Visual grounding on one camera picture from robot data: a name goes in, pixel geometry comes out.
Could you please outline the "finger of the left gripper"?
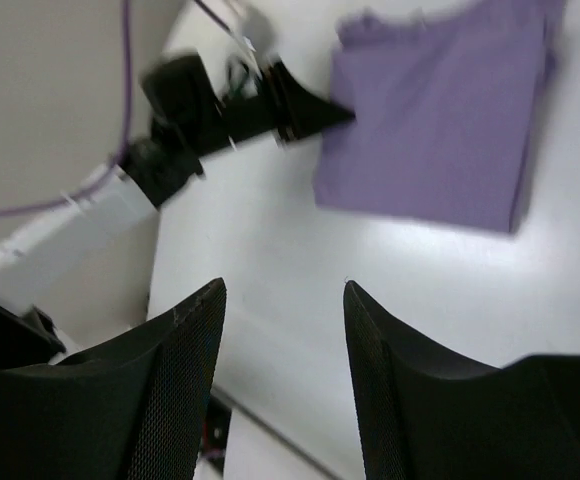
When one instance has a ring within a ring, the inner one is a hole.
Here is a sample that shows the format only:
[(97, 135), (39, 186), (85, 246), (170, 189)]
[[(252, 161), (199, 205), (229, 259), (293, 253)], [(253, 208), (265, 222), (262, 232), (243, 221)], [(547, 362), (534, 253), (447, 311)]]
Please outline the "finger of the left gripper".
[(303, 141), (355, 119), (353, 111), (307, 90), (280, 59), (262, 70), (262, 94), (273, 130), (284, 144)]

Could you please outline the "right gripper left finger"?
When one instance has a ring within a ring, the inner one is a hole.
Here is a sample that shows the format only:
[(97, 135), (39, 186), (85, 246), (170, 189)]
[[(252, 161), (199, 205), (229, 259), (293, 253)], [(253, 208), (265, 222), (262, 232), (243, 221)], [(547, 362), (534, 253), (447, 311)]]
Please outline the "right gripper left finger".
[(0, 307), (0, 479), (189, 479), (227, 290), (216, 278), (69, 354), (50, 319)]

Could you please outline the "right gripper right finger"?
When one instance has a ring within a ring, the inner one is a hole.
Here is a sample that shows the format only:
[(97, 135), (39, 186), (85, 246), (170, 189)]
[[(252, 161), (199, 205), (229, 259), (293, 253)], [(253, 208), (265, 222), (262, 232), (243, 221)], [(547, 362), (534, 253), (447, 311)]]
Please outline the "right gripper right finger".
[(343, 296), (369, 479), (580, 479), (580, 355), (496, 368), (390, 314), (358, 283)]

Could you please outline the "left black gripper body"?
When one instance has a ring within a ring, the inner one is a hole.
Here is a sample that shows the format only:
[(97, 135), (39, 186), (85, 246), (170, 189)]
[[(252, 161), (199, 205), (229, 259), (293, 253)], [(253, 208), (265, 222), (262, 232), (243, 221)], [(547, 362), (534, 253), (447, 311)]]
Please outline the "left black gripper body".
[(194, 94), (194, 151), (209, 155), (278, 128), (280, 100), (271, 90), (221, 105), (212, 90)]

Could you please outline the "lavender t shirt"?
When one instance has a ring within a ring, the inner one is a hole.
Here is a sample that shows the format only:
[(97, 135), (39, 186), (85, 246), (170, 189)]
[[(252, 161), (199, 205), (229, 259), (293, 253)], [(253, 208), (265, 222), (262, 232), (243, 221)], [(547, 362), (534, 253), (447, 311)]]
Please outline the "lavender t shirt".
[(513, 230), (539, 99), (556, 68), (562, 1), (479, 1), (445, 17), (343, 21), (323, 207), (496, 233)]

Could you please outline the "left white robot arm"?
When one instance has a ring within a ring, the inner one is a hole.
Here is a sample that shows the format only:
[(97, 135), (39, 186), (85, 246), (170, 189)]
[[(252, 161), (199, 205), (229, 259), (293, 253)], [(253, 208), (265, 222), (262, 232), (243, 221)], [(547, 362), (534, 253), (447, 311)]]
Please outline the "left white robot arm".
[(281, 61), (259, 70), (254, 95), (222, 102), (195, 53), (162, 62), (142, 79), (150, 132), (83, 195), (63, 200), (0, 242), (0, 368), (47, 363), (68, 353), (37, 297), (81, 258), (158, 212), (202, 159), (275, 133), (294, 143), (351, 122), (347, 108), (305, 89)]

